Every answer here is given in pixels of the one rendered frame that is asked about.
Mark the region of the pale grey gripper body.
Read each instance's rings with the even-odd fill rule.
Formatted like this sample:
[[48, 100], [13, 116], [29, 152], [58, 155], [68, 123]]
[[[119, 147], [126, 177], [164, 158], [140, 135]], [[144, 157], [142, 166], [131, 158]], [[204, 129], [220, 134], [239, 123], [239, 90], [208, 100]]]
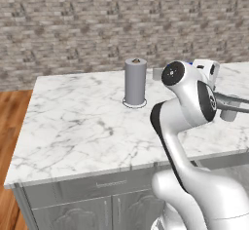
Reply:
[[249, 114], [249, 109], [241, 108], [241, 103], [249, 104], [249, 99], [238, 96], [228, 96], [221, 93], [214, 94], [217, 108], [221, 110], [220, 118], [226, 122], [233, 122], [237, 113]]

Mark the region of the grey drawer front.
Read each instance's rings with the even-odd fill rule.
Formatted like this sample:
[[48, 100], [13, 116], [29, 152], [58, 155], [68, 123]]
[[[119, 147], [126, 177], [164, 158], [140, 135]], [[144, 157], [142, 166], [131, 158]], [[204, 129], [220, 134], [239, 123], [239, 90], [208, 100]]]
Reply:
[[[116, 193], [137, 191], [151, 187], [153, 171], [150, 169], [115, 172], [60, 182], [57, 187], [63, 199], [94, 198]], [[97, 183], [127, 180], [126, 184], [97, 188]]]
[[209, 170], [225, 170], [229, 173], [249, 176], [249, 153], [195, 160], [195, 163]]

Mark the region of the small grey block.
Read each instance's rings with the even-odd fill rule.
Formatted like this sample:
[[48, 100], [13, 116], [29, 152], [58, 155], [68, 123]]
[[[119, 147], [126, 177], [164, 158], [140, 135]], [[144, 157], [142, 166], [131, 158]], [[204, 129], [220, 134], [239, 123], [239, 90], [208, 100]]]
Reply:
[[153, 79], [155, 81], [159, 81], [161, 79], [162, 72], [163, 72], [162, 67], [154, 67], [153, 68]]

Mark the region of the grey cupboard door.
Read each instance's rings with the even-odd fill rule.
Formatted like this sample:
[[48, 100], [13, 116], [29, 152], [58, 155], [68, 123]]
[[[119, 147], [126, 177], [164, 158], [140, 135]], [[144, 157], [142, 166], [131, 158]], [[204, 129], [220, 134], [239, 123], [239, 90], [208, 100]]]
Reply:
[[[118, 224], [117, 198], [121, 199], [121, 223]], [[113, 230], [151, 230], [163, 210], [163, 201], [151, 190], [114, 195]]]
[[[105, 227], [104, 201], [108, 202], [109, 227]], [[39, 230], [112, 230], [111, 197], [102, 197], [33, 211]]]

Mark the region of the grey island cabinet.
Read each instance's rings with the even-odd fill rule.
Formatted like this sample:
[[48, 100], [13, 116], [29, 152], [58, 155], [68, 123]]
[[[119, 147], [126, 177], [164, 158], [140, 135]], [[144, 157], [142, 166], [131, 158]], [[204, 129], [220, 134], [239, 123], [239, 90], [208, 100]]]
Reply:
[[[41, 209], [45, 207], [52, 207], [60, 204], [67, 204], [90, 199], [98, 199], [102, 197], [111, 197], [111, 206], [113, 209], [112, 197], [114, 195], [136, 192], [129, 191], [94, 198], [83, 198], [78, 200], [63, 199], [59, 194], [60, 189], [57, 187], [60, 182], [109, 173], [120, 173], [144, 169], [152, 170], [154, 175], [157, 172], [169, 170], [170, 164], [166, 160], [164, 160], [162, 162], [154, 162], [143, 164], [140, 166], [130, 166], [126, 168], [119, 168], [117, 167], [117, 165], [112, 165], [110, 167], [104, 168], [101, 168], [99, 166], [90, 166], [88, 168], [85, 166], [81, 166], [77, 171], [74, 170], [74, 168], [62, 168], [52, 177], [45, 177], [37, 172], [25, 172], [13, 182], [7, 180], [5, 182], [5, 185], [7, 187], [12, 188], [12, 191], [16, 197], [21, 212], [23, 213], [23, 217], [25, 219], [28, 229], [39, 230], [33, 213], [35, 209]], [[159, 218], [153, 223], [152, 227], [154, 227], [158, 223]]]

